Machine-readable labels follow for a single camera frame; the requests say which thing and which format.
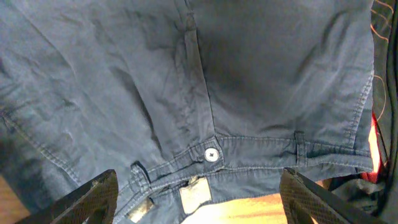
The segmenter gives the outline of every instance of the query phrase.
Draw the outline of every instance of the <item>button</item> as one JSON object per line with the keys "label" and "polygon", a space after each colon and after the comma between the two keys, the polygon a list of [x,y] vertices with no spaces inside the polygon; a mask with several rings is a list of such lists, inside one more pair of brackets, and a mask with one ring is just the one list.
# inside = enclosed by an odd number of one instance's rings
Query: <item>button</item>
{"label": "button", "polygon": [[218,150],[215,148],[208,148],[205,151],[205,159],[208,162],[216,162],[219,158],[220,154],[218,153]]}

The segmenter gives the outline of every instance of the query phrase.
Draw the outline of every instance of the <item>beige label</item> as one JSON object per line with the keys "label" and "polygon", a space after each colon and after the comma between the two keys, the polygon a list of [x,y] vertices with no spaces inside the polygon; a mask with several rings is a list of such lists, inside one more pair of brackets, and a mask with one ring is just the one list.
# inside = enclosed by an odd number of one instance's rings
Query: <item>beige label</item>
{"label": "beige label", "polygon": [[137,223],[141,218],[144,217],[146,213],[149,212],[149,210],[154,206],[152,201],[149,198],[146,198],[141,204],[139,204],[136,208],[133,208],[129,212],[129,219]]}
{"label": "beige label", "polygon": [[187,187],[180,188],[180,196],[185,214],[193,213],[201,204],[211,200],[207,178],[193,179]]}

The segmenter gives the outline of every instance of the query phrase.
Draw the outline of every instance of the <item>gray fabric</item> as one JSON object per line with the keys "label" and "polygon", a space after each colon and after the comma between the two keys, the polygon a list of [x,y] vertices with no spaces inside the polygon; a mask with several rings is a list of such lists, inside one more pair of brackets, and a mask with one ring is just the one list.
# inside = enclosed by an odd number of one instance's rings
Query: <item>gray fabric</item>
{"label": "gray fabric", "polygon": [[[160,195],[142,222],[178,223],[173,189],[196,175],[217,203],[277,192],[283,167],[370,171],[371,3],[0,1],[1,139],[29,145],[1,172],[53,201],[115,169],[115,223]],[[11,175],[26,163],[48,176]]]}

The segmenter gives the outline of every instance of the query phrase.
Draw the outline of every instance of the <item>wooden surface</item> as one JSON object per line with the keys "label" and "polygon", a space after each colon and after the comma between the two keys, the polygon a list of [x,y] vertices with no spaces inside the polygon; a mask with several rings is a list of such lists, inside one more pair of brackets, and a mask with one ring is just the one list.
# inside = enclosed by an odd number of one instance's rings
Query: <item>wooden surface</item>
{"label": "wooden surface", "polygon": [[[6,181],[0,176],[0,223],[14,223],[29,215]],[[279,194],[232,200],[199,208],[183,224],[287,223]]]}

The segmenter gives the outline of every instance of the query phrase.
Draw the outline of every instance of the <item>denim fabric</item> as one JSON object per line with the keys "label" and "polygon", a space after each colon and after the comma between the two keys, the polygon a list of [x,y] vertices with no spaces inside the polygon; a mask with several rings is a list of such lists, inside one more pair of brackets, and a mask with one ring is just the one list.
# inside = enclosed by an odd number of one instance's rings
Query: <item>denim fabric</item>
{"label": "denim fabric", "polygon": [[370,171],[371,3],[0,1],[1,173],[35,212],[115,169],[115,223],[179,223],[194,176],[218,203]]}

